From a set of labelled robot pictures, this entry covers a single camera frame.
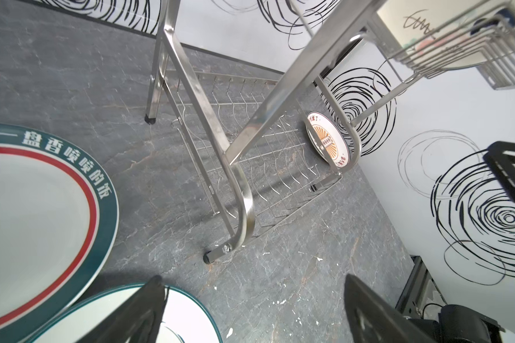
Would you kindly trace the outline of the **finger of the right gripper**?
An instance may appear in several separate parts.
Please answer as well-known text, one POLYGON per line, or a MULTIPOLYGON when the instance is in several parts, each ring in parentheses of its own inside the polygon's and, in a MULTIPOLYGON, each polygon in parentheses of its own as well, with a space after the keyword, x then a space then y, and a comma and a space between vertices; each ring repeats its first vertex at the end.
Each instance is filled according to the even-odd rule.
POLYGON ((496 141, 490 144, 483 160, 506 195, 515 203, 515 143, 496 141))

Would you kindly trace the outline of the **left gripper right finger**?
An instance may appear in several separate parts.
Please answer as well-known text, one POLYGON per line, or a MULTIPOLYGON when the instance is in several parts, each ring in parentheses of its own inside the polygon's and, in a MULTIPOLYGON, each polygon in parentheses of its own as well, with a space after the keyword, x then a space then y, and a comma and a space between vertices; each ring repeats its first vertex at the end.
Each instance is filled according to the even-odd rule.
POLYGON ((344 309, 354 342, 433 342, 353 274, 344 282, 344 309))

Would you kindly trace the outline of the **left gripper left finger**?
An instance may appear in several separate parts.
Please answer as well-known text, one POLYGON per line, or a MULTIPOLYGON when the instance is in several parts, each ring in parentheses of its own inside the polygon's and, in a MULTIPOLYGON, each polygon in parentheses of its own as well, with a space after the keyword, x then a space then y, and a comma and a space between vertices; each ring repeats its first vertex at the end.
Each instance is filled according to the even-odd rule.
POLYGON ((156 275, 80 342, 156 342, 170 290, 156 275))

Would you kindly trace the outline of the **white plate flower outline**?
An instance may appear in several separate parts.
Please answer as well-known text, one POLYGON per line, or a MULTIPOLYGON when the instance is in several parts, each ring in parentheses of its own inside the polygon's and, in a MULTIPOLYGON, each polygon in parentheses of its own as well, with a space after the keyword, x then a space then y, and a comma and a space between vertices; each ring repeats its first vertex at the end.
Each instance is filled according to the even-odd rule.
MULTIPOLYGON (((77 342, 143 286, 115 287, 70 307, 33 334, 28 342, 77 342)), ((220 331, 205 306, 190 293, 166 286, 167 304, 158 342, 221 342, 220 331)))

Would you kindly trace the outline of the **orange sunburst plate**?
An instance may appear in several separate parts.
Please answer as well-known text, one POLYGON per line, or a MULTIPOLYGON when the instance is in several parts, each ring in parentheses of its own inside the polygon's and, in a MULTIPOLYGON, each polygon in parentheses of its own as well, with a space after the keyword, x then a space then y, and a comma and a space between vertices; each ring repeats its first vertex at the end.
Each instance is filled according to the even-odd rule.
POLYGON ((316 111, 310 112, 307 115, 307 119, 316 132, 320 143, 324 147, 324 149, 319 147, 319 144, 316 142, 316 140, 314 140, 313 135, 308 129, 308 137, 316 151, 323 157, 324 160, 326 160, 326 158, 324 157, 323 153, 327 151, 336 167, 345 167, 350 161, 350 152, 346 141, 333 122, 330 121, 329 118, 327 118, 324 114, 316 111))

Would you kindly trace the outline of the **stainless steel dish rack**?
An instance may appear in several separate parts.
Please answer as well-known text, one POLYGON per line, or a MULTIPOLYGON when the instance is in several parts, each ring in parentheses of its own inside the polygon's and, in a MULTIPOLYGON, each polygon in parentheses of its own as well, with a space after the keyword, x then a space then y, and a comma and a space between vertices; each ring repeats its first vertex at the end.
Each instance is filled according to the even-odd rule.
POLYGON ((445 71, 478 67, 515 55, 515 1, 441 1, 437 11, 439 26, 412 38, 396 25, 395 18, 412 9, 423 9, 424 5, 423 1, 342 1, 318 31, 310 31, 309 43, 282 78, 272 81, 272 89, 266 96, 255 98, 251 93, 242 93, 243 106, 253 113, 238 133, 229 138, 218 115, 220 104, 210 101, 211 90, 202 87, 201 74, 193 69, 177 38, 180 3, 161 3, 145 120, 150 124, 156 120, 162 95, 168 97, 179 123, 184 122, 185 109, 193 110, 205 132, 205 151, 213 152, 220 163, 237 208, 238 223, 229 226, 229 239, 206 252, 205 263, 213 263, 253 238, 257 217, 255 192, 242 165, 247 161, 247 153, 259 148, 267 132, 307 87, 315 85, 322 91, 354 144, 343 166, 330 160, 330 173, 308 183, 307 192, 316 193, 332 187, 357 164, 362 154, 357 124, 412 84, 445 71), (343 112, 321 76, 352 38, 371 40, 389 59, 402 63, 412 72, 408 79, 354 119, 343 112))

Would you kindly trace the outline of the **green rimmed white plate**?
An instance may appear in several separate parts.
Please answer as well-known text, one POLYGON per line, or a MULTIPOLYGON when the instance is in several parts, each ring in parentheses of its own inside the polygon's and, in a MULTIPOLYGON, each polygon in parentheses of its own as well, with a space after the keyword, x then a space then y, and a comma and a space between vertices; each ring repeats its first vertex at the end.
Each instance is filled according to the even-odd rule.
POLYGON ((120 207, 86 151, 0 124, 0 342, 22 342, 87 290, 112 249, 120 207))

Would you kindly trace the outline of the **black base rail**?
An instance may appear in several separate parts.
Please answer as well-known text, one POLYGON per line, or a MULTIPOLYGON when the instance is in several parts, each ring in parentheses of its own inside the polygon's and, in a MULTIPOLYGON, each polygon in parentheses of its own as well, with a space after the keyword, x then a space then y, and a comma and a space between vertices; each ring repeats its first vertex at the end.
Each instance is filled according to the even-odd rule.
POLYGON ((423 259, 411 258, 414 266, 395 308, 407 319, 436 320, 447 302, 423 259))

